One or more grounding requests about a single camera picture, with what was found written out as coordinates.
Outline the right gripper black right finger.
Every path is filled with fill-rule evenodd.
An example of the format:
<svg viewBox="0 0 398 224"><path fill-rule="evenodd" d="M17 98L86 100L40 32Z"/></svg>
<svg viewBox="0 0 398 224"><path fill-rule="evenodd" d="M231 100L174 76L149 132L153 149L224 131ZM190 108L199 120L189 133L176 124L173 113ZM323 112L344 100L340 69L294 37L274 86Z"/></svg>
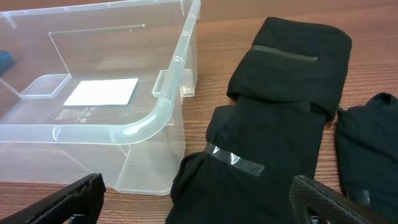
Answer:
<svg viewBox="0 0 398 224"><path fill-rule="evenodd" d="M289 200L297 223L388 224L389 220L308 178L293 178Z"/></svg>

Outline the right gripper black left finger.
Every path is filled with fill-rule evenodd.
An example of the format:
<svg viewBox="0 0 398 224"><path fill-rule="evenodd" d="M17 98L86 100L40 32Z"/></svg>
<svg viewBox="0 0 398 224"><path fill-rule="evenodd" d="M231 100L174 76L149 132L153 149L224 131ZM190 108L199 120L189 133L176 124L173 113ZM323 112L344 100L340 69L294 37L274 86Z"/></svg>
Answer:
<svg viewBox="0 0 398 224"><path fill-rule="evenodd" d="M1 224L96 224L104 204L103 176L92 173L1 220Z"/></svg>

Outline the long black garment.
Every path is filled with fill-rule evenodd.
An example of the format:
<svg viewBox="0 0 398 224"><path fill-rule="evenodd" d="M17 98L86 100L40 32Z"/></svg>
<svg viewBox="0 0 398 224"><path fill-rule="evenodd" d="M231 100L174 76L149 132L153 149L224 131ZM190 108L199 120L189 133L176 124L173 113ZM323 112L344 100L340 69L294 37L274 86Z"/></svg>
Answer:
<svg viewBox="0 0 398 224"><path fill-rule="evenodd" d="M292 179L314 176L325 122L309 103L242 97L217 107L204 151L174 178L167 223L294 223Z"/></svg>

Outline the blue sequin fabric bundle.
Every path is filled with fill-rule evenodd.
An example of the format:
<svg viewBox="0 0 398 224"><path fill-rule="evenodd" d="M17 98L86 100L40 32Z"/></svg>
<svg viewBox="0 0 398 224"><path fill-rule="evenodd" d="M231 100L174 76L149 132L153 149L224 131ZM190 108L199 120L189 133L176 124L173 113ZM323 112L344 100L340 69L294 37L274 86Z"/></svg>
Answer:
<svg viewBox="0 0 398 224"><path fill-rule="evenodd" d="M14 58L6 50L0 51L0 76L7 72L15 64Z"/></svg>

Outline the small black garment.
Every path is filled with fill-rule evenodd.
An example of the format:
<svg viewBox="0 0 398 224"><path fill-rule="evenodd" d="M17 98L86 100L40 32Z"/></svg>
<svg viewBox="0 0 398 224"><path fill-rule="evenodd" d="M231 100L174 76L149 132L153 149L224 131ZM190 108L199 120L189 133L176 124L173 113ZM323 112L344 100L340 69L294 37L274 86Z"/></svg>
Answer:
<svg viewBox="0 0 398 224"><path fill-rule="evenodd" d="M373 96L338 108L335 141L340 184L352 201L397 223L397 98Z"/></svg>

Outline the white paper label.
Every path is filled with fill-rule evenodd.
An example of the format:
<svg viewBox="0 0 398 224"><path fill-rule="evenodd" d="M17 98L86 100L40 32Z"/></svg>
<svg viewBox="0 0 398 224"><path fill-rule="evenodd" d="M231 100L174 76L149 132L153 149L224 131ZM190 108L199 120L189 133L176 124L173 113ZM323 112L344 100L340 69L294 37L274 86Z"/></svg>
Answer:
<svg viewBox="0 0 398 224"><path fill-rule="evenodd" d="M63 105L126 105L137 82L137 78L81 81Z"/></svg>

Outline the clear plastic storage bin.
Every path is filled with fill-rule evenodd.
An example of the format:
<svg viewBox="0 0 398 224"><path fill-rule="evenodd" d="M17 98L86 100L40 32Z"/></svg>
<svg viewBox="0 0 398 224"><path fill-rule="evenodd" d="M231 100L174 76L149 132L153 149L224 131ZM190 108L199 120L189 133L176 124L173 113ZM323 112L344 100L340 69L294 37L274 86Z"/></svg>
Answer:
<svg viewBox="0 0 398 224"><path fill-rule="evenodd" d="M182 100L197 84L201 2L115 1L1 13L1 180L90 173L167 195L185 154ZM81 81L137 78L126 105L64 106Z"/></svg>

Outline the large folded black garment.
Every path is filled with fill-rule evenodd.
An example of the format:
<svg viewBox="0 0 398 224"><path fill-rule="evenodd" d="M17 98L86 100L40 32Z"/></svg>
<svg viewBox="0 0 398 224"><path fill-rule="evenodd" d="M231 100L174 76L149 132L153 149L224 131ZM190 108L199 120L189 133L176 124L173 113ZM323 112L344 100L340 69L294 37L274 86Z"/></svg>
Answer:
<svg viewBox="0 0 398 224"><path fill-rule="evenodd" d="M324 24L268 17L234 71L227 96L303 103L333 119L348 73L352 40Z"/></svg>

